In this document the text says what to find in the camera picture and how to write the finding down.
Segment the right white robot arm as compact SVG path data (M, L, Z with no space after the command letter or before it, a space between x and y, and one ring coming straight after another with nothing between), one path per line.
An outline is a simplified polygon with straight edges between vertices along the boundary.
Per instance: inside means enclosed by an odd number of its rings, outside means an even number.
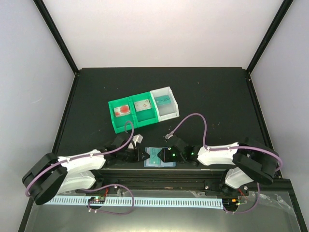
M177 136L157 155L163 162L189 163L194 166L230 165L220 180L207 180L205 191L217 196L235 196L249 183L270 185L282 166L279 155L263 144L245 138L229 145L189 145Z

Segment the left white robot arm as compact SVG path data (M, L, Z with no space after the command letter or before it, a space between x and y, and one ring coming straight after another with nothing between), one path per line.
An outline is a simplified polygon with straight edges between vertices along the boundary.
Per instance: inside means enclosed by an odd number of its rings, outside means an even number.
M104 182L94 176L93 170L100 170L116 163L139 163L150 156L139 144L141 135L130 136L121 133L113 141L89 152L74 156L45 154L22 178L26 196L37 205L50 201L64 192L89 189L98 193Z

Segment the blue card holder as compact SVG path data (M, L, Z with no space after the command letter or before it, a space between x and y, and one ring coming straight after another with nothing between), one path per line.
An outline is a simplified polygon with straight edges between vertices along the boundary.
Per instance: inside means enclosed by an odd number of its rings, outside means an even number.
M162 150L161 147L146 147L145 152L149 154L149 158L144 161L145 168L165 168L175 167L176 162L163 162L159 157L158 153Z

